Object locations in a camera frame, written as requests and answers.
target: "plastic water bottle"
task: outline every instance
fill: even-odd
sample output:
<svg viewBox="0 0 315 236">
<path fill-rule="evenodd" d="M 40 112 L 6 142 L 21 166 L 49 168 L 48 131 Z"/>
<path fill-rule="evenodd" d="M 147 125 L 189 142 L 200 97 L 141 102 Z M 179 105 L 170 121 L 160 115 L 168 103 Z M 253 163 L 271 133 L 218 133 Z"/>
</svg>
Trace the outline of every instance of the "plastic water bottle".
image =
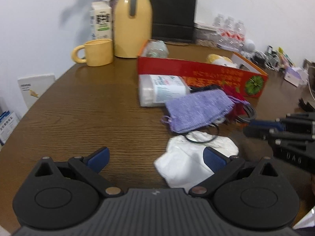
<svg viewBox="0 0 315 236">
<path fill-rule="evenodd" d="M 228 17 L 224 22 L 223 45 L 233 46 L 234 44 L 233 25 L 234 25 L 234 19 L 232 17 Z"/>
<path fill-rule="evenodd" d="M 234 27 L 234 47 L 239 49 L 239 46 L 243 46 L 242 44 L 245 41 L 245 26 L 244 22 L 239 20 Z"/>
<path fill-rule="evenodd" d="M 215 17 L 215 20 L 213 22 L 213 26 L 217 28 L 217 43 L 223 42 L 223 36 L 224 36 L 224 16 L 222 14 L 218 14 L 218 16 Z"/>
</svg>

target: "white ball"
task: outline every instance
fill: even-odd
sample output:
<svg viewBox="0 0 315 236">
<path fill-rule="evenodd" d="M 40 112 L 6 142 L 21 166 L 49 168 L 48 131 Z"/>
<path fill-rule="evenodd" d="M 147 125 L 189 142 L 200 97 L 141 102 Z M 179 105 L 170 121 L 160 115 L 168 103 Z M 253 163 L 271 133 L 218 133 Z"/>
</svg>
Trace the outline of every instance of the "white ball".
<svg viewBox="0 0 315 236">
<path fill-rule="evenodd" d="M 246 39 L 244 42 L 243 50 L 252 53 L 254 52 L 255 49 L 256 49 L 255 43 L 250 39 Z"/>
</svg>

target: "plush toy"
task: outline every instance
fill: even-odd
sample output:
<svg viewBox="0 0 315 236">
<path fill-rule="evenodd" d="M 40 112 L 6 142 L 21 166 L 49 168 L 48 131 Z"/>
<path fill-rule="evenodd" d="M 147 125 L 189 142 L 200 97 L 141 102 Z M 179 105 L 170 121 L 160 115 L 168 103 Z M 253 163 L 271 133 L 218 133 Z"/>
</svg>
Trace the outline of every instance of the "plush toy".
<svg viewBox="0 0 315 236">
<path fill-rule="evenodd" d="M 232 60 L 225 56 L 219 56 L 217 54 L 210 54 L 207 57 L 207 63 L 212 65 L 226 66 L 238 68 L 237 64 L 234 64 Z"/>
</svg>

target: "purple pouch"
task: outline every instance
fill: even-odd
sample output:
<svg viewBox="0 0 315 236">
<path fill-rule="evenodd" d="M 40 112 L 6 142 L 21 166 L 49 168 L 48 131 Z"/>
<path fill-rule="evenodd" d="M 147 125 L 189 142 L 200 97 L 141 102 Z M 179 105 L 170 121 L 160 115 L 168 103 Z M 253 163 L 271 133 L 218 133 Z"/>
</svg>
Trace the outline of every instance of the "purple pouch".
<svg viewBox="0 0 315 236">
<path fill-rule="evenodd" d="M 222 90 L 207 90 L 166 102 L 168 123 L 176 133 L 207 126 L 232 111 L 234 103 Z"/>
</svg>

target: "open box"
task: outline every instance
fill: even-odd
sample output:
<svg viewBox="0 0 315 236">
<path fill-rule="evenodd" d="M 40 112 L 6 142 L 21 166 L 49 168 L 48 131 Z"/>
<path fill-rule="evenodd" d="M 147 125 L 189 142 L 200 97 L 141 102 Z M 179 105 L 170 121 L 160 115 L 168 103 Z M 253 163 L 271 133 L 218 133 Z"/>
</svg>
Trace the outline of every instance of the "open box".
<svg viewBox="0 0 315 236">
<path fill-rule="evenodd" d="M 229 85 L 245 97 L 260 97 L 268 75 L 241 55 L 194 44 L 167 44 L 168 58 L 145 57 L 147 41 L 138 54 L 139 75 L 177 75 L 188 86 L 203 87 L 211 84 Z M 230 58 L 243 64 L 247 70 L 205 63 L 209 54 Z"/>
</svg>

